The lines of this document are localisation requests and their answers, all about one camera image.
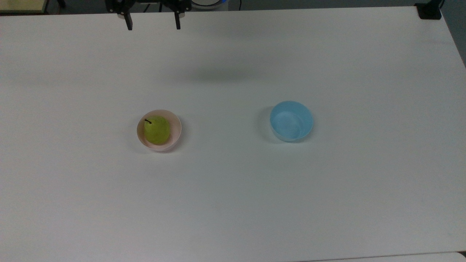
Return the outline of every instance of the white table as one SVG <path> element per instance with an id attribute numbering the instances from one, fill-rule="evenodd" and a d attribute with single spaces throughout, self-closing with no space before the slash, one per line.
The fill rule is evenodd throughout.
<path id="1" fill-rule="evenodd" d="M 466 249 L 466 70 L 444 20 L 384 7 L 133 22 L 0 17 L 2 262 Z M 314 114 L 301 143 L 270 131 L 283 100 Z M 154 109 L 182 121 L 170 153 L 136 136 Z"/>

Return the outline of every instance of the light blue bowl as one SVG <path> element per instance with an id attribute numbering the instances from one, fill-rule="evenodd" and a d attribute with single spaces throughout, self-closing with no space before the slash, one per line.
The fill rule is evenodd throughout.
<path id="1" fill-rule="evenodd" d="M 280 140 L 293 142 L 309 134 L 314 119 L 309 109 L 303 104 L 283 101 L 272 109 L 270 124 L 274 134 Z"/>

